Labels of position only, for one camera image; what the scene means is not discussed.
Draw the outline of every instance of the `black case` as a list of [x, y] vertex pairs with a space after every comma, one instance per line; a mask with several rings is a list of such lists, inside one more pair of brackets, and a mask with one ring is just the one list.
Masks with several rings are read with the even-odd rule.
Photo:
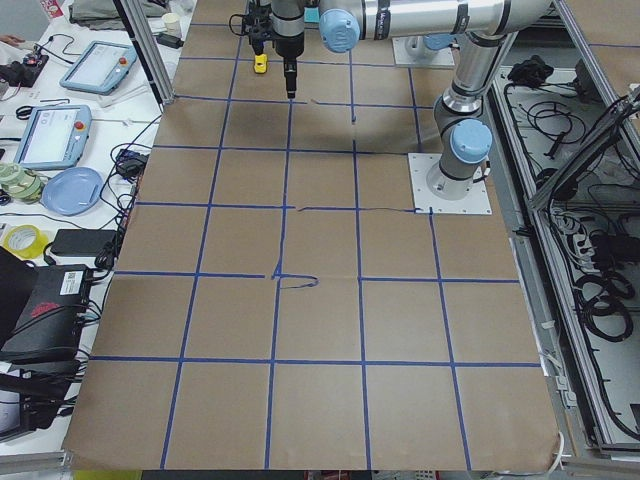
[[58, 230], [51, 253], [58, 257], [95, 257], [115, 236], [115, 230]]

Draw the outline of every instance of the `white label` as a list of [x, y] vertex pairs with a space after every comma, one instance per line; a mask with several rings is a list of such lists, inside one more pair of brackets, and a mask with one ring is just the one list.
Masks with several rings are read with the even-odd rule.
[[77, 295], [82, 285], [82, 272], [67, 272], [64, 274], [60, 295]]

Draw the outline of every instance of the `yellow tape roll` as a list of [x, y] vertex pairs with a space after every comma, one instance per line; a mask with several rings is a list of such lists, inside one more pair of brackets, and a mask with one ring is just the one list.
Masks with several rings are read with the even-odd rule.
[[47, 236], [33, 225], [21, 225], [12, 228], [4, 239], [4, 248], [25, 260], [42, 255], [49, 243]]

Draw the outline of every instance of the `yellow object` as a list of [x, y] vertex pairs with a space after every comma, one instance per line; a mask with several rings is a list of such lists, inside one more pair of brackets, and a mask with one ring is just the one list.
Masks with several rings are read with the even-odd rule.
[[122, 470], [122, 471], [92, 471], [78, 470], [73, 472], [74, 480], [140, 480], [142, 478], [141, 470]]
[[267, 54], [263, 53], [262, 55], [256, 55], [253, 61], [253, 71], [256, 73], [267, 73], [267, 65], [269, 63], [269, 59], [267, 58]]
[[42, 255], [44, 247], [49, 243], [47, 236], [33, 225], [14, 227], [4, 239], [4, 248], [25, 260]]

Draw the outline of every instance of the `paper cup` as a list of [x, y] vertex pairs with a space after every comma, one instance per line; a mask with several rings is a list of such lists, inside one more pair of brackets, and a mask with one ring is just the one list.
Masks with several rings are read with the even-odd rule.
[[167, 29], [169, 35], [182, 38], [182, 29], [180, 28], [180, 15], [177, 13], [165, 13], [162, 16], [162, 21]]

